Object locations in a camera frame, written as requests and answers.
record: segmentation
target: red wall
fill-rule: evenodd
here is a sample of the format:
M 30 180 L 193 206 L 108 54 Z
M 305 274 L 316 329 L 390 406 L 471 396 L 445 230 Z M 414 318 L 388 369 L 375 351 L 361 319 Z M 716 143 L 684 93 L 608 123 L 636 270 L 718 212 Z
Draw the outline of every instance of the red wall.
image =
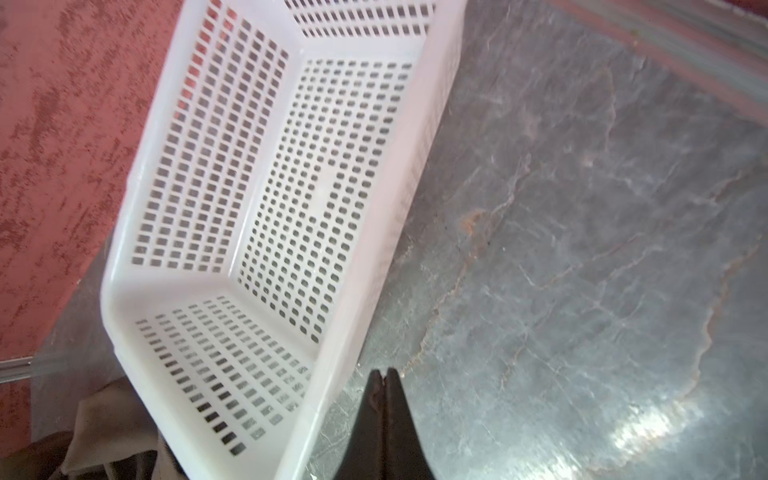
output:
M 0 360 L 37 350 L 110 232 L 179 7 L 0 2 Z
M 768 18 L 768 2 L 766 0 L 726 0 L 726 2 Z

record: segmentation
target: marble floor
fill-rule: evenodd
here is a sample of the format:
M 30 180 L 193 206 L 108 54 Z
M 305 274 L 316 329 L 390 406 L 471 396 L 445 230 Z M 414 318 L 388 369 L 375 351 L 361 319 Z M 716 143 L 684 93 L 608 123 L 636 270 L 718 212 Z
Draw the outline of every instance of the marble floor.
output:
M 768 477 L 768 131 L 547 2 L 471 0 L 464 39 L 305 477 L 333 478 L 388 366 L 440 480 Z M 68 322 L 99 328 L 99 279 Z M 55 374 L 82 392 L 119 374 L 88 335 Z M 37 436 L 68 421 L 53 378 Z

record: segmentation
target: brown cloth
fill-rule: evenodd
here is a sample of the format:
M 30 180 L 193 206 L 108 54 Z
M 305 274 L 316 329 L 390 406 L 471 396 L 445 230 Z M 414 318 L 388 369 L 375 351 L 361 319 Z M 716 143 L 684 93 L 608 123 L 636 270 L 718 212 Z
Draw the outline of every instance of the brown cloth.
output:
M 74 433 L 0 459 L 0 480 L 187 480 L 126 378 L 81 400 Z

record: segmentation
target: white plastic basket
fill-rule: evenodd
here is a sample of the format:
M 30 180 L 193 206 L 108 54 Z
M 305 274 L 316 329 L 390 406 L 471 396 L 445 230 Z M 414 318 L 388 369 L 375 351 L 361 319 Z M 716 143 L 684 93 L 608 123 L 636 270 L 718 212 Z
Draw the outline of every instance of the white plastic basket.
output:
M 101 291 L 190 478 L 297 478 L 354 369 L 465 0 L 187 0 Z

